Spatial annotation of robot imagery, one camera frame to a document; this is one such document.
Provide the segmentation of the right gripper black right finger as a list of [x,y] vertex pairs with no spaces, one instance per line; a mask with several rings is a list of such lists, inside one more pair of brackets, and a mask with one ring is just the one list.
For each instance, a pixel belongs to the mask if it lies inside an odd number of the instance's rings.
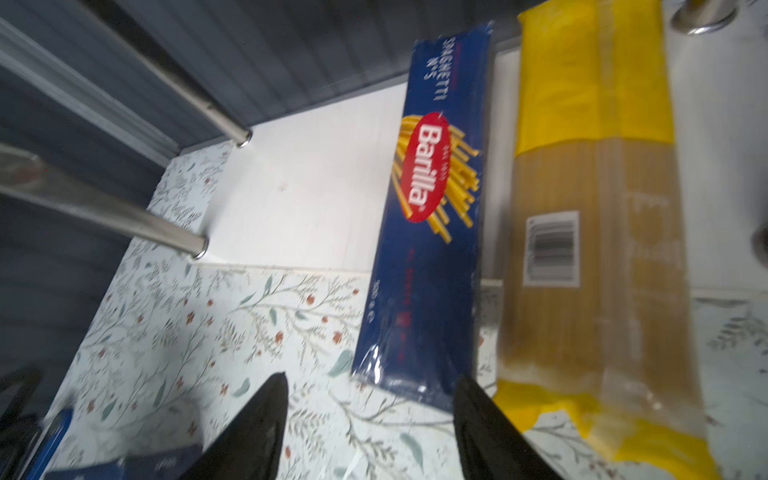
[[470,377],[456,387],[454,430],[466,479],[560,477]]

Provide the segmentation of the narrow blue Barilla spaghetti box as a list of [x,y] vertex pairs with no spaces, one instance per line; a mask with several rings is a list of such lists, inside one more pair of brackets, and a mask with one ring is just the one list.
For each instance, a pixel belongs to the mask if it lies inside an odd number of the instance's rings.
[[412,50],[352,362],[359,380],[451,411],[474,367],[491,24]]

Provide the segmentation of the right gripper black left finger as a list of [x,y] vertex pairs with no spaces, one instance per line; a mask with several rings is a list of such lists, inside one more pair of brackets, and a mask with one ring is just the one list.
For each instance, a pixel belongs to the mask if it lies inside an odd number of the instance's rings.
[[289,388],[271,375],[183,479],[275,479],[287,423]]

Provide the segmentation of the yellow spaghetti bag back side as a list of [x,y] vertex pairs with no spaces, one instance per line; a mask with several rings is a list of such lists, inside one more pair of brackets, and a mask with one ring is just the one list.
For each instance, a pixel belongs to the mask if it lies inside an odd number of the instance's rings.
[[495,403],[605,459],[714,479],[657,1],[523,12]]

